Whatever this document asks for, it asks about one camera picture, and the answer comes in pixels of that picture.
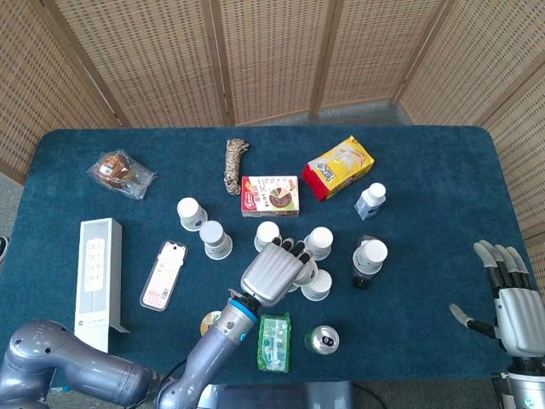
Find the snack package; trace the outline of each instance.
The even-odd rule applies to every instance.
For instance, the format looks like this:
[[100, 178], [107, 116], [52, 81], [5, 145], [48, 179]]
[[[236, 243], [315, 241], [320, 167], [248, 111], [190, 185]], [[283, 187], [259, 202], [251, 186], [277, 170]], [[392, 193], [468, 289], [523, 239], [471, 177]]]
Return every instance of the snack package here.
[[242, 216], [299, 215], [297, 176], [243, 176]]
[[290, 370], [290, 334], [289, 314], [261, 316], [257, 346], [257, 367], [261, 371]]
[[97, 183], [134, 200], [142, 200], [155, 179], [154, 172], [121, 149], [101, 153], [98, 162], [87, 169], [87, 174]]
[[303, 180], [318, 200], [329, 199], [335, 193], [366, 174], [375, 160], [353, 136], [307, 163]]

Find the table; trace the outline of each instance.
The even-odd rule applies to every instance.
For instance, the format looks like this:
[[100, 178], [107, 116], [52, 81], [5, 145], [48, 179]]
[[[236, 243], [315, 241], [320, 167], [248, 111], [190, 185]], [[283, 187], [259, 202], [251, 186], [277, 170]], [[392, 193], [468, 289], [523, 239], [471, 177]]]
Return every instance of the table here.
[[[370, 173], [325, 202], [299, 182], [295, 218], [242, 218], [240, 197], [223, 185], [226, 140], [250, 143], [242, 175], [301, 175], [305, 163], [354, 135], [376, 163]], [[143, 201], [96, 184], [85, 171], [100, 152], [122, 148], [158, 178]], [[359, 220], [353, 204], [379, 181], [387, 202]], [[198, 233], [183, 230], [177, 202], [196, 198], [233, 240], [232, 254], [210, 260]], [[260, 222], [274, 220], [282, 235], [303, 239], [313, 228], [333, 231], [331, 255], [318, 265], [333, 278], [330, 295], [310, 302], [289, 294], [266, 314], [290, 313], [290, 372], [260, 372], [257, 329], [215, 383], [293, 383], [344, 379], [486, 377], [509, 358], [496, 342], [464, 329], [450, 315], [456, 302], [492, 321], [485, 271], [473, 254], [479, 239], [513, 245], [522, 238], [490, 136], [475, 127], [245, 127], [211, 129], [56, 130], [41, 141], [23, 193], [6, 264], [0, 276], [0, 344], [31, 319], [73, 328], [79, 223], [113, 217], [123, 226], [122, 325], [111, 331], [110, 352], [166, 372], [199, 339], [201, 319], [227, 303], [256, 256]], [[389, 255], [371, 288], [352, 286], [356, 238], [371, 234]], [[140, 306], [139, 296], [159, 246], [187, 245], [188, 256], [163, 313]], [[318, 356], [303, 346], [316, 325], [332, 325], [339, 350]], [[56, 384], [63, 384], [62, 376]]]

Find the white paper cup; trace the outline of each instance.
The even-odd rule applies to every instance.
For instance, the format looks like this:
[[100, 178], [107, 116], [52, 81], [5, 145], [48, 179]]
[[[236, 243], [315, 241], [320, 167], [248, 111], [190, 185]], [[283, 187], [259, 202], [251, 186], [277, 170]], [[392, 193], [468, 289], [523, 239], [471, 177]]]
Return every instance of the white paper cup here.
[[330, 274], [320, 269], [316, 279], [310, 285], [301, 287], [301, 292], [310, 301], [322, 301], [330, 294], [331, 283]]
[[311, 258], [297, 274], [293, 285], [295, 287], [303, 287], [304, 285], [310, 285], [318, 277], [318, 266], [316, 262]]
[[181, 226], [189, 232], [198, 231], [203, 223], [208, 220], [206, 210], [194, 198], [180, 200], [176, 209], [178, 210]]
[[353, 254], [354, 267], [367, 276], [380, 271], [388, 255], [388, 248], [380, 240], [363, 241]]
[[309, 251], [314, 260], [324, 260], [331, 253], [333, 244], [333, 233], [328, 228], [315, 228], [305, 238], [305, 250]]
[[231, 254], [231, 237], [223, 231], [223, 227], [220, 223], [214, 220], [204, 222], [198, 235], [204, 242], [204, 251], [206, 252], [206, 255], [211, 259], [223, 260]]
[[276, 223], [263, 222], [257, 227], [257, 232], [255, 232], [255, 249], [261, 253], [267, 243], [271, 243], [275, 237], [282, 239], [282, 236], [280, 236], [280, 229]]

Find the plastic bag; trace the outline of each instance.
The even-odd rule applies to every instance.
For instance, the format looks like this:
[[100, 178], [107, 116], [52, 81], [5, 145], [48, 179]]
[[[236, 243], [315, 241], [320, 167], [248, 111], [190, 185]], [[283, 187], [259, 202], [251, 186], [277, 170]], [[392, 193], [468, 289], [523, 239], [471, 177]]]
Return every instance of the plastic bag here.
[[287, 372], [290, 370], [290, 315], [261, 316], [257, 367], [262, 371]]
[[97, 183], [134, 200], [142, 200], [155, 173], [132, 159], [124, 150], [101, 153], [99, 160], [87, 169]]

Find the rope bundle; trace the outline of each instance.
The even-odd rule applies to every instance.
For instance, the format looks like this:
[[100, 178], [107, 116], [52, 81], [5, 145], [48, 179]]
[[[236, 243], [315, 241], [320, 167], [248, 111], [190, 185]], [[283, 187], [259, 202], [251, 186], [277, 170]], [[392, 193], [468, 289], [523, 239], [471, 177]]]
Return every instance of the rope bundle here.
[[229, 139], [227, 141], [227, 150], [225, 153], [225, 173], [223, 181], [229, 194], [240, 194], [240, 184], [238, 183], [238, 174], [240, 172], [240, 160], [244, 152], [248, 150], [250, 144], [243, 139]]

